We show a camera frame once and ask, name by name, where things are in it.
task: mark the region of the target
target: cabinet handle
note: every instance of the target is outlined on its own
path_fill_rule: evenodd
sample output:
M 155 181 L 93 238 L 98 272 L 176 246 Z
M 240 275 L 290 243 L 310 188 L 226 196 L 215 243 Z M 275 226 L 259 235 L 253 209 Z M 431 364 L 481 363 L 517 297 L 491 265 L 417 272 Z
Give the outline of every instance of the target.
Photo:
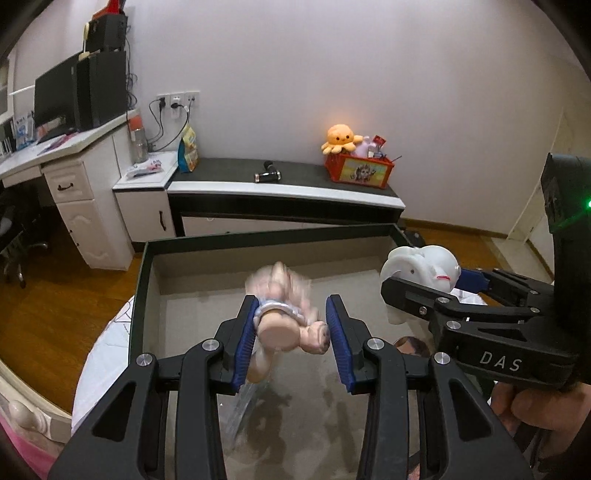
M 58 185 L 57 186 L 57 191 L 58 192 L 63 192 L 64 190 L 71 189 L 73 186 L 74 186 L 73 183 L 70 183 L 67 187 L 62 187 L 61 185 Z
M 166 231 L 166 225 L 164 224 L 164 218 L 163 218 L 163 211 L 160 210 L 160 225 L 162 225 L 162 230 Z

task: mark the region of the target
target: open box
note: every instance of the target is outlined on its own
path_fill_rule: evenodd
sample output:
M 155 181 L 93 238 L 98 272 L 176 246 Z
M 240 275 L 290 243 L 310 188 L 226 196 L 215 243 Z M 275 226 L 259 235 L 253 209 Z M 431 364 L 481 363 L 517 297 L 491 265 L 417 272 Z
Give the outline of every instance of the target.
M 363 225 L 149 242 L 135 296 L 130 360 L 143 352 L 179 355 L 214 337 L 240 309 L 248 276 L 276 261 L 312 280 L 311 299 L 321 318 L 327 297 L 340 294 L 349 315 L 362 319 L 374 336 L 391 343 L 407 335 L 424 338 L 426 322 L 396 321 L 392 316 L 405 314 L 380 295 L 379 272 L 397 240 L 404 237 L 395 225 Z M 225 398 L 220 395 L 219 403 Z M 251 407 L 240 441 L 225 456 L 229 479 L 355 478 L 367 396 L 347 394 L 332 349 L 325 355 L 285 353 Z M 410 414 L 412 423 L 412 406 Z M 175 417 L 171 393 L 167 478 L 174 478 Z M 412 437 L 410 453 L 418 450 Z

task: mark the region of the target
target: desk drawer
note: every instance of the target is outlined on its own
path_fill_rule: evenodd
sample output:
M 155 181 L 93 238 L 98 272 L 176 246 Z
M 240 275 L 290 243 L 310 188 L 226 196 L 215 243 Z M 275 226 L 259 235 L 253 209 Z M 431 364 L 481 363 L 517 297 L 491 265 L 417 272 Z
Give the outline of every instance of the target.
M 244 218 L 183 217 L 186 236 L 222 235 L 224 233 L 271 232 L 296 230 L 301 222 L 278 220 L 251 220 Z
M 92 200 L 86 169 L 83 164 L 45 171 L 45 180 L 56 203 Z

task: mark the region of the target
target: human hand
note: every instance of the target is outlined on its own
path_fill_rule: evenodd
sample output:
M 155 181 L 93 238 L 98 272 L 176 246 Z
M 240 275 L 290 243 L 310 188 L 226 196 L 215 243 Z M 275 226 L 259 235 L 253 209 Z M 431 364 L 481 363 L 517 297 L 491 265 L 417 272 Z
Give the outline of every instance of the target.
M 558 455 L 568 449 L 591 411 L 591 385 L 577 384 L 568 392 L 524 390 L 497 383 L 492 391 L 491 408 L 510 434 L 520 422 L 551 431 L 541 446 L 540 458 Z

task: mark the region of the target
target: finger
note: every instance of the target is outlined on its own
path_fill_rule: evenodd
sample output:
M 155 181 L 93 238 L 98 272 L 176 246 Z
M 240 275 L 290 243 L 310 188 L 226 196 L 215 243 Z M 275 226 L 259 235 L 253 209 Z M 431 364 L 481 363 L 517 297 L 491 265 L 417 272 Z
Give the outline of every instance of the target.
M 507 383 L 497 383 L 492 389 L 491 408 L 497 416 L 510 411 L 511 402 L 515 398 L 515 387 Z
M 513 401 L 511 411 L 520 420 L 546 430 L 580 428 L 589 414 L 588 385 L 569 392 L 524 390 Z

